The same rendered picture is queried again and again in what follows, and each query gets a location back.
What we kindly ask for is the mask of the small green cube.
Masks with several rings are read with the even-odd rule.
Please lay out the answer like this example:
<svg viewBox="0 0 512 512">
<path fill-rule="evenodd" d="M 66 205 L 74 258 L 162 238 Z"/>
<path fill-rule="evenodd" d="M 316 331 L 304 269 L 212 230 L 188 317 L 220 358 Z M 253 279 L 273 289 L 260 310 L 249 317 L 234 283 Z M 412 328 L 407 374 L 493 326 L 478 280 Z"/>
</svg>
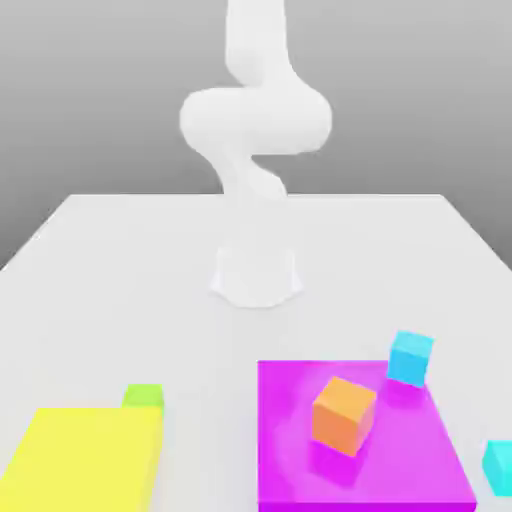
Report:
<svg viewBox="0 0 512 512">
<path fill-rule="evenodd" d="M 125 390 L 123 407 L 158 407 L 164 409 L 161 384 L 129 384 Z"/>
</svg>

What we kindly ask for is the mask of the small orange cube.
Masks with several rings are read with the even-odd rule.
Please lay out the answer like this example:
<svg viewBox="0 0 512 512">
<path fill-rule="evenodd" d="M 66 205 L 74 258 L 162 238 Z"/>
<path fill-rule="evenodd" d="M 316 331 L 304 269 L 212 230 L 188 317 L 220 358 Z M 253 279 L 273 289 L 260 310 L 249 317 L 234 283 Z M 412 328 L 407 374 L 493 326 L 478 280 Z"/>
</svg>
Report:
<svg viewBox="0 0 512 512">
<path fill-rule="evenodd" d="M 355 457 L 374 424 L 377 393 L 333 376 L 312 404 L 312 439 Z"/>
</svg>

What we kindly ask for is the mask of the small blue cube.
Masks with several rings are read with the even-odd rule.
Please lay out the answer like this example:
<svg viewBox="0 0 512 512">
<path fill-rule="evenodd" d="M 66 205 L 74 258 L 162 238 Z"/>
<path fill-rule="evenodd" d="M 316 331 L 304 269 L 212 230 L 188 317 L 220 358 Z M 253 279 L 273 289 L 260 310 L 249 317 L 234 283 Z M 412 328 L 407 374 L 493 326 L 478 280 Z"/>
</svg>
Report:
<svg viewBox="0 0 512 512">
<path fill-rule="evenodd" d="M 390 350 L 387 378 L 423 388 L 433 343 L 428 336 L 398 331 Z"/>
</svg>

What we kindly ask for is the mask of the small cyan cube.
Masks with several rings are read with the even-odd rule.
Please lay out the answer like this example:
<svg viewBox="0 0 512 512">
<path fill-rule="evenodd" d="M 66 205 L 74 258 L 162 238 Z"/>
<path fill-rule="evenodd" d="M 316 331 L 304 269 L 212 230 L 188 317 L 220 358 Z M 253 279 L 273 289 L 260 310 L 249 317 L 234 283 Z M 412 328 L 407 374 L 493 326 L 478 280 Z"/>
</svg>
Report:
<svg viewBox="0 0 512 512">
<path fill-rule="evenodd" d="M 512 497 L 512 440 L 489 440 L 482 468 L 496 496 Z"/>
</svg>

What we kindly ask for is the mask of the large magenta box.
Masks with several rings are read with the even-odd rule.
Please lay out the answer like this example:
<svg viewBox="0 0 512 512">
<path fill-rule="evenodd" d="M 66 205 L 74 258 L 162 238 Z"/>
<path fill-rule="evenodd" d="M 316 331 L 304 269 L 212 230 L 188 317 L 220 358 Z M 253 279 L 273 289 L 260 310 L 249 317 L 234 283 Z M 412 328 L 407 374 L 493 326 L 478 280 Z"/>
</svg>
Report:
<svg viewBox="0 0 512 512">
<path fill-rule="evenodd" d="M 258 364 L 258 512 L 475 512 L 477 500 L 427 388 L 370 361 Z M 332 376 L 377 392 L 374 426 L 348 457 L 313 440 Z"/>
</svg>

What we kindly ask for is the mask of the large yellow box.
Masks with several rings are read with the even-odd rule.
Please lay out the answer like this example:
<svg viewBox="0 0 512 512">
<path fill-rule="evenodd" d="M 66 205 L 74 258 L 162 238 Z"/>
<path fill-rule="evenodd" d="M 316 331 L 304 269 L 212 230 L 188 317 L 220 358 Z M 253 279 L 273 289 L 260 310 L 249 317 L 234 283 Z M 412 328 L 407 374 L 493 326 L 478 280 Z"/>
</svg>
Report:
<svg viewBox="0 0 512 512">
<path fill-rule="evenodd" d="M 40 408 L 0 478 L 0 512 L 149 512 L 160 408 Z"/>
</svg>

